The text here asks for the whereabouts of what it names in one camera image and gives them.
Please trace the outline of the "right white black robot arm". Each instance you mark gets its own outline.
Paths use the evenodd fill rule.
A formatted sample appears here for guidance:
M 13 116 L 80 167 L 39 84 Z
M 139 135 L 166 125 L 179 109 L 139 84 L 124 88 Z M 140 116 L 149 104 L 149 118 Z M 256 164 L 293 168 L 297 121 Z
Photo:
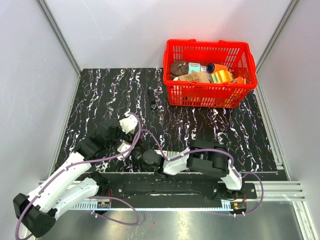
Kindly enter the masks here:
M 239 198 L 246 191 L 243 178 L 234 167 L 234 157 L 218 143 L 192 140 L 185 150 L 171 156 L 138 145 L 130 155 L 144 167 L 154 169 L 158 176 L 174 176 L 189 170 L 220 179 L 233 198 Z

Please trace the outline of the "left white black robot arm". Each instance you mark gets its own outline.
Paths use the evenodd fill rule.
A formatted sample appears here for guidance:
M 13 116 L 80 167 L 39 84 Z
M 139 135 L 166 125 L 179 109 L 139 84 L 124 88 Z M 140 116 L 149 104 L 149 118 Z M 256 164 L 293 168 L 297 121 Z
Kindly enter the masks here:
M 66 211 L 89 198 L 111 198 L 109 180 L 98 171 L 87 175 L 80 183 L 71 184 L 95 164 L 113 159 L 124 160 L 134 149 L 141 131 L 139 118 L 132 112 L 121 120 L 108 119 L 87 134 L 73 149 L 67 160 L 45 182 L 28 194 L 19 193 L 13 199 L 18 219 L 15 238 L 20 239 L 20 227 L 26 227 L 30 237 L 45 235 Z

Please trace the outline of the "red white staples box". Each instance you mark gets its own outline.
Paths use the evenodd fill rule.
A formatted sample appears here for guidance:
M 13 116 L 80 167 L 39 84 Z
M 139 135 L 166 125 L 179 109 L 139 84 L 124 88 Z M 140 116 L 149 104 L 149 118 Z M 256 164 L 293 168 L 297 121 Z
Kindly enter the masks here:
M 155 150 L 155 152 L 159 155 L 162 155 L 162 152 L 165 156 L 167 157 L 170 157 L 170 156 L 173 156 L 173 155 L 176 155 L 178 154 L 177 151 L 167 151 L 167 150 L 163 150 L 162 152 L 160 150 Z

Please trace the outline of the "black marble pattern mat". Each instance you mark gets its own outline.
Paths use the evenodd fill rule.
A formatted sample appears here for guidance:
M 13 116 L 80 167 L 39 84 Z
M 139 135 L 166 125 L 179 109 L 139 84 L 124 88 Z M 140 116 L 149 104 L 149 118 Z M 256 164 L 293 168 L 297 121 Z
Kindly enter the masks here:
M 154 91 L 152 110 L 148 87 Z M 191 140 L 217 142 L 228 148 L 240 172 L 276 172 L 272 148 L 253 91 L 235 109 L 172 106 L 161 68 L 84 69 L 54 164 L 58 169 L 76 144 L 106 119 L 135 113 L 149 134 L 147 149 L 180 152 Z

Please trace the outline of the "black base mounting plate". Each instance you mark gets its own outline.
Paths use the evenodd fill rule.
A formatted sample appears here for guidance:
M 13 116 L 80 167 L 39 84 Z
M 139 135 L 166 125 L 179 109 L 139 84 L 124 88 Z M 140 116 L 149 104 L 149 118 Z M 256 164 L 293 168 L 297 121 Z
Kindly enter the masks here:
M 184 172 L 167 178 L 151 172 L 107 172 L 108 193 L 138 209 L 218 208 L 223 200 L 256 200 L 253 183 L 232 194 L 225 184 L 203 174 Z

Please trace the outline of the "brown round bun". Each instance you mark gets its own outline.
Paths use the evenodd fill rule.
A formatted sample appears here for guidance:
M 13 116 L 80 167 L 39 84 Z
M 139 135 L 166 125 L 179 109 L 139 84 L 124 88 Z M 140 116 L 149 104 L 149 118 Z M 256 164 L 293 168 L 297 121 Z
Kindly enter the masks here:
M 174 61 L 170 66 L 170 75 L 173 77 L 179 77 L 186 75 L 189 72 L 189 64 L 185 60 Z

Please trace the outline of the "brown cardboard box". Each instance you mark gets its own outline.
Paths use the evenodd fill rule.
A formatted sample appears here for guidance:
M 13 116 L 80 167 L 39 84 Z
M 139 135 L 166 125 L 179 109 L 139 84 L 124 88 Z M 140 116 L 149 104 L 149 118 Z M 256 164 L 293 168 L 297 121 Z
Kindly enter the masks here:
M 204 71 L 193 72 L 179 77 L 175 77 L 173 81 L 187 81 L 187 82 L 197 82 L 197 83 L 210 83 L 206 73 Z

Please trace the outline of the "red plastic basket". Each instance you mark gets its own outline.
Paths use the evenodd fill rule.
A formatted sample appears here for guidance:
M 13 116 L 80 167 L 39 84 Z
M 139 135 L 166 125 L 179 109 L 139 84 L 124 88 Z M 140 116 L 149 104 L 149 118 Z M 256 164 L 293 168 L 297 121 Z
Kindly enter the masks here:
M 173 81 L 171 64 L 175 61 L 199 63 L 210 83 Z M 246 78 L 246 84 L 213 83 L 206 71 L 209 63 L 225 65 L 234 78 Z M 196 41 L 170 39 L 163 56 L 163 82 L 168 101 L 174 106 L 234 109 L 257 85 L 256 64 L 249 44 L 242 41 Z

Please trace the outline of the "teal white small box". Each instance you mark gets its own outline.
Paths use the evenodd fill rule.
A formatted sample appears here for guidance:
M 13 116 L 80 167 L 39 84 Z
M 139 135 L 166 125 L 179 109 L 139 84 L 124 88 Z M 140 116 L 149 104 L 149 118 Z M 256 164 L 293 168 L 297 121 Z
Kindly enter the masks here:
M 198 73 L 201 71 L 202 71 L 202 68 L 200 63 L 196 63 L 196 62 L 188 63 L 188 74 Z

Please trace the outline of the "orange bottle blue cap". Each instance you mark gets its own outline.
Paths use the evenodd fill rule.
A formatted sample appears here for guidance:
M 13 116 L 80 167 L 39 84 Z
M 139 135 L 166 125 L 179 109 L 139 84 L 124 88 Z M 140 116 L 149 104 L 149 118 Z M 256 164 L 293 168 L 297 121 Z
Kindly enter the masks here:
M 217 64 L 217 63 L 209 63 L 206 66 L 206 72 L 209 74 L 212 74 L 221 70 L 228 71 L 229 69 L 226 65 Z

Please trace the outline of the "yellow green striped box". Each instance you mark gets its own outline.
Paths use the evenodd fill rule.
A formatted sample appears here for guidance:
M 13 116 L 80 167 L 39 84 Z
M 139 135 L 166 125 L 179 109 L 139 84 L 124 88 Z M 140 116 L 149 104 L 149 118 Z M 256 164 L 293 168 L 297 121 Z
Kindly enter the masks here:
M 211 74 L 211 80 L 214 84 L 224 84 L 231 83 L 234 77 L 228 70 L 219 70 Z

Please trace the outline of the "orange packet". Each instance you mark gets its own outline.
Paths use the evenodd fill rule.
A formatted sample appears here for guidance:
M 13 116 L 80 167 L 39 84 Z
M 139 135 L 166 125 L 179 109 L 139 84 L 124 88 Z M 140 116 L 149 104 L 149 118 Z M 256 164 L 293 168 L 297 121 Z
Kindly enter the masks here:
M 247 79 L 243 78 L 242 76 L 239 76 L 234 78 L 231 83 L 245 85 L 247 83 Z

